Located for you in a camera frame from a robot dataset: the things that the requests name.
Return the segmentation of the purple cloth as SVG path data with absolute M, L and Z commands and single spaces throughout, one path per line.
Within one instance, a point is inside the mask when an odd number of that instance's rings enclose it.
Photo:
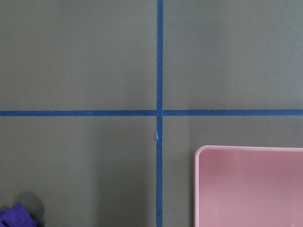
M 8 210 L 0 209 L 0 226 L 37 227 L 38 222 L 30 216 L 21 203 L 17 203 Z

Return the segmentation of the pink plastic bin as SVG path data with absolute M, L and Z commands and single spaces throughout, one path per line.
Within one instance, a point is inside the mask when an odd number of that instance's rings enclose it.
M 194 226 L 300 227 L 301 148 L 203 146 L 194 157 Z

